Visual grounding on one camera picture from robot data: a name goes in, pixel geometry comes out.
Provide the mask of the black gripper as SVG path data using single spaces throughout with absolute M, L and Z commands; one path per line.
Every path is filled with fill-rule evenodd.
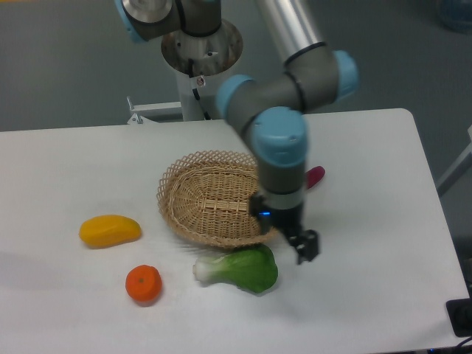
M 319 233 L 303 230 L 303 203 L 289 209 L 276 209 L 264 204 L 264 197 L 255 193 L 249 198 L 249 214 L 255 218 L 260 234 L 266 235 L 275 228 L 288 240 L 297 253 L 296 264 L 312 262 L 320 253 Z

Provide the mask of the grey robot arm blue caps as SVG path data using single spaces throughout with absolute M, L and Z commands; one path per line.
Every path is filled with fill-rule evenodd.
M 308 128 L 304 114 L 358 88 L 358 69 L 334 51 L 306 1 L 259 1 L 284 71 L 268 83 L 235 74 L 243 53 L 239 30 L 222 17 L 220 1 L 117 1 L 135 42 L 160 38 L 162 56 L 176 74 L 186 121 L 222 119 L 257 163 L 259 187 L 249 212 L 262 230 L 275 228 L 300 262 L 320 251 L 319 236 L 302 225 Z

